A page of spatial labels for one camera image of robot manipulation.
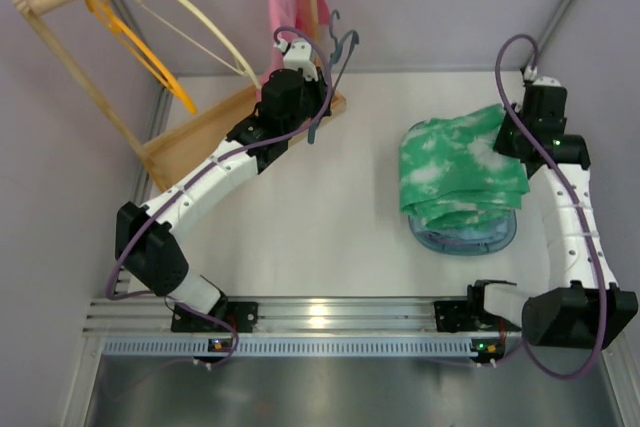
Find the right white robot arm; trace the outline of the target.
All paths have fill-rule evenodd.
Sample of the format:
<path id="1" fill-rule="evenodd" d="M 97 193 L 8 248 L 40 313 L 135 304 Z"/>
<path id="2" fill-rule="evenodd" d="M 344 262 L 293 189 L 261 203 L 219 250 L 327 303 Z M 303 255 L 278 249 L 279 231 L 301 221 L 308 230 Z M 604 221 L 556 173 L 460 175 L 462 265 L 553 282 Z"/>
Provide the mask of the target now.
<path id="1" fill-rule="evenodd" d="M 590 199 L 590 157 L 584 138 L 565 131 L 566 99 L 554 79 L 528 81 L 517 113 L 555 168 L 510 117 L 494 144 L 496 152 L 526 168 L 541 213 L 549 275 L 540 282 L 476 285 L 482 310 L 521 328 L 533 346 L 591 349 L 600 341 L 608 347 L 637 314 L 638 299 L 619 287 L 606 262 Z"/>

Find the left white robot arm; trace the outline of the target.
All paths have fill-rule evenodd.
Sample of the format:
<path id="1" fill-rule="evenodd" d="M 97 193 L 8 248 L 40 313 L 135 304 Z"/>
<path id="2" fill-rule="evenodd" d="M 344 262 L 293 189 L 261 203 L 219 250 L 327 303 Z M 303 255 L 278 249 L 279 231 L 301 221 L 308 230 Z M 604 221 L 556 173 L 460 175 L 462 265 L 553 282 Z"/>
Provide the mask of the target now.
<path id="1" fill-rule="evenodd" d="M 138 206 L 123 205 L 116 217 L 116 266 L 126 268 L 147 294 L 169 297 L 184 309 L 222 316 L 226 296 L 191 271 L 180 243 L 219 201 L 258 176 L 305 134 L 313 141 L 330 114 L 334 93 L 329 70 L 311 77 L 299 68 L 273 71 L 251 113 L 238 122 L 197 168 L 164 193 Z"/>

